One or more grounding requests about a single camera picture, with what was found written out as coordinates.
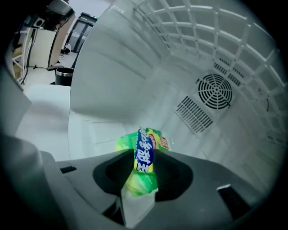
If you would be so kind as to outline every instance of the ventilation grille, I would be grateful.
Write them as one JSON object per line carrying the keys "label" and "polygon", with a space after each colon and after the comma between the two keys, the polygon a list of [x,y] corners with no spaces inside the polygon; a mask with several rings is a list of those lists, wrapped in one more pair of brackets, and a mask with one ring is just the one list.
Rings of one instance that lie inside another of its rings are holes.
{"label": "ventilation grille", "polygon": [[214,63],[214,68],[217,69],[218,71],[220,71],[222,74],[226,74],[227,73],[227,70],[224,67],[222,67],[221,65],[217,64],[216,62]]}
{"label": "ventilation grille", "polygon": [[201,137],[201,133],[213,123],[211,118],[188,96],[177,106],[175,113],[197,137]]}
{"label": "ventilation grille", "polygon": [[198,93],[202,102],[212,109],[230,107],[232,88],[228,81],[217,74],[205,76],[199,83]]}
{"label": "ventilation grille", "polygon": [[[225,60],[223,60],[222,58],[219,59],[221,62],[223,62],[226,66],[231,66],[228,62],[226,62]],[[227,73],[227,69],[224,68],[223,66],[219,65],[218,63],[214,63],[214,68],[217,69],[218,71],[220,71],[222,74],[226,74]],[[233,70],[239,74],[239,76],[241,76],[242,78],[244,78],[244,75],[237,69],[233,68]],[[233,74],[229,74],[228,78],[236,85],[236,86],[240,86],[241,82],[233,75]]]}

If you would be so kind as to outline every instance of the plastic grid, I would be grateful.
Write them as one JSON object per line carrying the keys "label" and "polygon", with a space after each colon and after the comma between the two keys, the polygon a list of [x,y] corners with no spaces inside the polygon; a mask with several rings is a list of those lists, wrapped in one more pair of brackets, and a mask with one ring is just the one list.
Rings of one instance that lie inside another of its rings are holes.
{"label": "plastic grid", "polygon": [[143,0],[135,10],[170,51],[211,58],[214,71],[247,99],[265,138],[286,146],[285,68],[275,41],[245,5],[235,0]]}

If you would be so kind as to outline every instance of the doorway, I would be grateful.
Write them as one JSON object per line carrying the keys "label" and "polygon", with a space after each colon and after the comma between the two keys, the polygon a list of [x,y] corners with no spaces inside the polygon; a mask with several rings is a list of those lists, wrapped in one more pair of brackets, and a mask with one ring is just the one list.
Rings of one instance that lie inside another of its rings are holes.
{"label": "doorway", "polygon": [[88,36],[93,25],[97,22],[97,18],[91,17],[89,14],[83,13],[74,24],[66,43],[71,45],[71,52],[79,53],[81,47]]}

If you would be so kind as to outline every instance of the circular fan vent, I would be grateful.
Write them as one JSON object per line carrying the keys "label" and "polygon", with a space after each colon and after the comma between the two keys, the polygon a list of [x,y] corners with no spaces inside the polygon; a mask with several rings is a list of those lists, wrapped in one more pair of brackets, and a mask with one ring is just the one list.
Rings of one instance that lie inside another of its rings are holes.
{"label": "circular fan vent", "polygon": [[201,100],[208,107],[216,110],[230,107],[232,88],[220,75],[205,76],[199,83],[198,91]]}

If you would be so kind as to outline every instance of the black trash can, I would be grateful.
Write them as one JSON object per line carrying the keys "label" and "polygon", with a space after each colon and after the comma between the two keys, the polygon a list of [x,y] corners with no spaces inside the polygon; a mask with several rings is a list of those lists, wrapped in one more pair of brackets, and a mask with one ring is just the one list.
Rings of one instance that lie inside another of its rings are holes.
{"label": "black trash can", "polygon": [[66,68],[66,67],[58,68],[55,72],[56,75],[55,84],[71,86],[73,72],[74,69],[72,68]]}

